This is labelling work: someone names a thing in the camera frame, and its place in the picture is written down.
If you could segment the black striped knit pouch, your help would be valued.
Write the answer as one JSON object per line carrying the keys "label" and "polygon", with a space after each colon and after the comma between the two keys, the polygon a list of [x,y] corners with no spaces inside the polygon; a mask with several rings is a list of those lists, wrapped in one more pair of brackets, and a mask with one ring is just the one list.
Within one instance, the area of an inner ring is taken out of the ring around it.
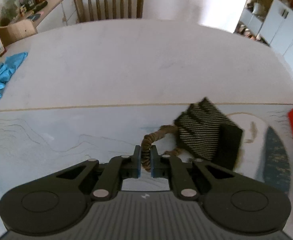
{"label": "black striped knit pouch", "polygon": [[174,125],[177,146],[196,158],[233,170],[243,130],[208,98],[190,104]]}

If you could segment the blue rubber glove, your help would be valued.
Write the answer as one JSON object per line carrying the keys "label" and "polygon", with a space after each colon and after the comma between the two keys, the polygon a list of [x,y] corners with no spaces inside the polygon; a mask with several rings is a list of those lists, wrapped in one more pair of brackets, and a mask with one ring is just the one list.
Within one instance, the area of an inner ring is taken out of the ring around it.
{"label": "blue rubber glove", "polygon": [[6,57],[4,63],[0,64],[0,98],[2,97],[6,84],[10,81],[11,77],[21,66],[27,56],[27,52],[14,54],[12,56]]}

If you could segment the white sideboard cabinet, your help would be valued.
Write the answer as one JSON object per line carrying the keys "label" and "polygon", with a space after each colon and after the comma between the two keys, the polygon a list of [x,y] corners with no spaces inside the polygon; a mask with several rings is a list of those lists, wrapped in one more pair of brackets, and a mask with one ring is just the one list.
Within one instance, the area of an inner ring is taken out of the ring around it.
{"label": "white sideboard cabinet", "polygon": [[37,33],[78,23],[74,0],[47,0],[47,2],[48,5],[39,11],[41,16],[33,22]]}

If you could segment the wooden desk organizer box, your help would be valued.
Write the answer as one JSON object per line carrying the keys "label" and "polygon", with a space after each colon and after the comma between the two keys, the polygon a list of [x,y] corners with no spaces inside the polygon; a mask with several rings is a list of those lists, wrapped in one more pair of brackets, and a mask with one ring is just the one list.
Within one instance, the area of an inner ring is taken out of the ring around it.
{"label": "wooden desk organizer box", "polygon": [[4,47],[37,33],[36,27],[31,20],[21,20],[8,26],[0,27],[0,38]]}

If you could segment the white wall cabinets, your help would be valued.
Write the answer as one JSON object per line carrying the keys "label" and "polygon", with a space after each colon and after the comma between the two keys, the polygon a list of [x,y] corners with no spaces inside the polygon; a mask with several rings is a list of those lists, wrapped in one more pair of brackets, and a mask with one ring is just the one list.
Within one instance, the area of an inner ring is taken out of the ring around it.
{"label": "white wall cabinets", "polygon": [[293,10],[273,0],[264,21],[244,8],[239,22],[253,35],[259,35],[276,53],[282,55],[293,71]]}

